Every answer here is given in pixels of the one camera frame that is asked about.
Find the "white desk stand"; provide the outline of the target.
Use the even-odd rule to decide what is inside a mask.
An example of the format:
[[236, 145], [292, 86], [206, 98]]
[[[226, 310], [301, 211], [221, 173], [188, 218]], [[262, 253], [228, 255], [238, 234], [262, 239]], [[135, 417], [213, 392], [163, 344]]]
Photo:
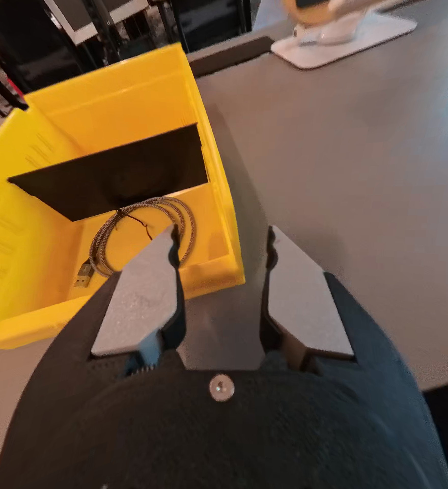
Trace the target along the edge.
[[417, 22], [385, 14], [400, 1], [283, 1], [296, 23], [271, 52], [300, 70], [313, 70], [410, 34]]

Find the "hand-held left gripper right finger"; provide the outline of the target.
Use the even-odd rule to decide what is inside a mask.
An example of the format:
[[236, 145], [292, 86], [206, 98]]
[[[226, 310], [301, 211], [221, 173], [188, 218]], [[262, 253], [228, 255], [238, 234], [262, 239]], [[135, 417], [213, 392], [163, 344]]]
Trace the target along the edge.
[[278, 351], [286, 363], [353, 360], [325, 271], [275, 225], [269, 226], [266, 251], [259, 326], [265, 354]]

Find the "black divider panel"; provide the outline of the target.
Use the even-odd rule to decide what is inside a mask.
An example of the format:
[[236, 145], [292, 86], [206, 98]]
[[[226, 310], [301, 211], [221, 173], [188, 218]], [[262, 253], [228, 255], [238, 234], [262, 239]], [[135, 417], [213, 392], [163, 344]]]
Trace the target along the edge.
[[208, 183], [197, 124], [7, 181], [71, 222]]

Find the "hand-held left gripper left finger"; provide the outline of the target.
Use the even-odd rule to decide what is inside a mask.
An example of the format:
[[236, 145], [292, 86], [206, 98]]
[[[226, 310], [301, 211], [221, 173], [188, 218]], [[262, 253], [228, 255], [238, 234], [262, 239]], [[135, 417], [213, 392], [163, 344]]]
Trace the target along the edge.
[[159, 361], [186, 333], [175, 224], [157, 235], [118, 274], [91, 353], [95, 357], [135, 354]]

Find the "yellow plastic bin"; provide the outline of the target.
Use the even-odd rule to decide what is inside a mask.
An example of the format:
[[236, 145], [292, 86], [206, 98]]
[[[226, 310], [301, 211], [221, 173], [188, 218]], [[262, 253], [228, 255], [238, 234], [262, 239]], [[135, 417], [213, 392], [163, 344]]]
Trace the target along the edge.
[[[245, 284], [219, 150], [179, 44], [25, 96], [0, 127], [0, 349], [55, 337], [172, 224], [191, 299]], [[71, 222], [9, 183], [28, 173], [197, 124], [208, 183]]]

